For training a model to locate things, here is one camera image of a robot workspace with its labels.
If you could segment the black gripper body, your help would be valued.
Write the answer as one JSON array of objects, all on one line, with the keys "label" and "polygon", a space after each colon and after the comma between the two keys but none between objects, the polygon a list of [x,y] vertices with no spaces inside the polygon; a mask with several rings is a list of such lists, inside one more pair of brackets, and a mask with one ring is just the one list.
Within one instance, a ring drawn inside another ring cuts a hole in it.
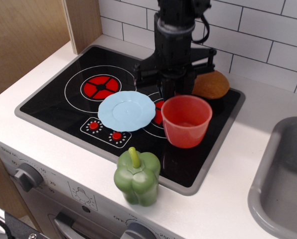
[{"label": "black gripper body", "polygon": [[162,78],[177,80],[192,71],[204,74],[214,71],[213,48],[192,48],[195,23],[174,26],[165,22],[154,23],[155,51],[145,60],[134,65],[134,85],[149,86]]}]

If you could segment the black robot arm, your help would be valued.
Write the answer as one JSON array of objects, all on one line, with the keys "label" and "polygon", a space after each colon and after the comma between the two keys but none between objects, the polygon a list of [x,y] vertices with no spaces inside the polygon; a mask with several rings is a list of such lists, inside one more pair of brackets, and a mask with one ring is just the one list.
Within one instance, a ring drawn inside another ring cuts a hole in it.
[{"label": "black robot arm", "polygon": [[195,20],[201,19],[207,30],[204,12],[211,7],[208,0],[160,0],[154,15],[154,53],[134,65],[134,85],[158,87],[160,96],[168,100],[175,95],[190,95],[200,74],[214,71],[213,48],[192,48]]}]

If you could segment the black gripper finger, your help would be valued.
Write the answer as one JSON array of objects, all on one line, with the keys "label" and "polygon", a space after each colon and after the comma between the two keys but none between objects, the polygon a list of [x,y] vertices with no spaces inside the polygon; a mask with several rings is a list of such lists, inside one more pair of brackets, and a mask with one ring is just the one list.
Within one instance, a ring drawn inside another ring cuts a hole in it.
[{"label": "black gripper finger", "polygon": [[162,76],[160,80],[161,96],[164,101],[174,97],[175,95],[175,79],[170,76]]},{"label": "black gripper finger", "polygon": [[183,77],[175,80],[176,95],[191,95],[195,84],[196,73],[187,71]]}]

